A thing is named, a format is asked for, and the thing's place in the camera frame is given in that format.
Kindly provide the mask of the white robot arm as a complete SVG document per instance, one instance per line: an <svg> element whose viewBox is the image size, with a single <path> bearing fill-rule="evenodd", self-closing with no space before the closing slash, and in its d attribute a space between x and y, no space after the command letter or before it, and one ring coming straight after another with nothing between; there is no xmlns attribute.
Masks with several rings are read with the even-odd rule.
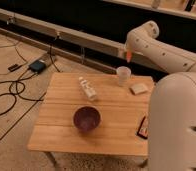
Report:
<svg viewBox="0 0 196 171"><path fill-rule="evenodd" d="M140 53L167 75L156 83L148 112L148 171L196 171L196 53L157 39L148 21L127 33L128 53Z"/></svg>

